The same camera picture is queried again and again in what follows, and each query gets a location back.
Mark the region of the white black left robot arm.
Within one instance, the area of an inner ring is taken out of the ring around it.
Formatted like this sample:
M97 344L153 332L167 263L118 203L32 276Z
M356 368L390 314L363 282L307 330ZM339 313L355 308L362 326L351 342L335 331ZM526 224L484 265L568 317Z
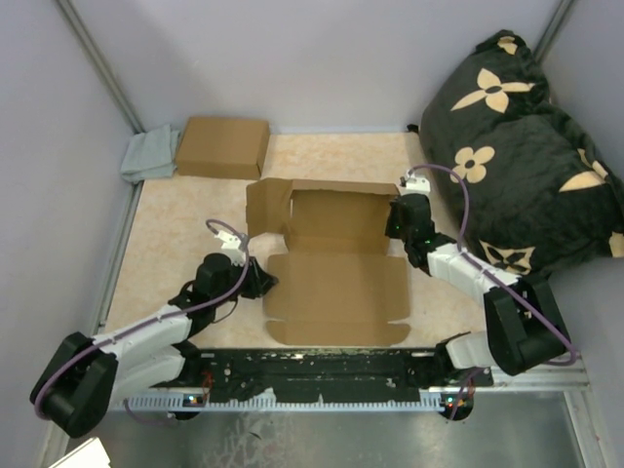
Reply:
M214 218L206 225L220 250L205 256L175 297L122 329L94 336L74 332L61 342L29 397L39 418L79 438L111 406L142 390L200 380L203 365L190 338L218 323L218 307L261 298L279 282L250 255L247 235Z

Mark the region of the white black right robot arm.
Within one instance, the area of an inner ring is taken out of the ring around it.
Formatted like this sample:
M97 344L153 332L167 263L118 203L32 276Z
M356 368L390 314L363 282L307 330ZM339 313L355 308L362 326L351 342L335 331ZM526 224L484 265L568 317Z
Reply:
M548 281L522 276L478 259L437 231L431 215L430 182L407 171L400 194L390 203L386 235L404 245L409 263L467 294L483 307L486 327L453 336L436 347L437 379L455 386L469 372L498 367L508 375L539 365L573 365L579 353L571 342Z

